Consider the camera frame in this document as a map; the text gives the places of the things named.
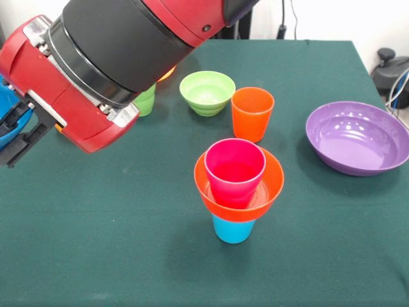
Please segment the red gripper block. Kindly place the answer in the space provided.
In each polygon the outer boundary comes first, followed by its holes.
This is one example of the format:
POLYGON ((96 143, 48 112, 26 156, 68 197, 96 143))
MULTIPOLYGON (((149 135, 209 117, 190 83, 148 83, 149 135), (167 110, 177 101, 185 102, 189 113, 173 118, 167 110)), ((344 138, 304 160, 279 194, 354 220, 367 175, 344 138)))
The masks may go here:
POLYGON ((1 49, 1 75, 21 101, 1 118, 1 136, 20 132, 33 110, 38 117, 35 127, 1 150, 1 166, 13 168, 54 125, 93 153, 122 137, 139 117, 135 95, 84 57, 61 19, 39 15, 17 28, 1 49))

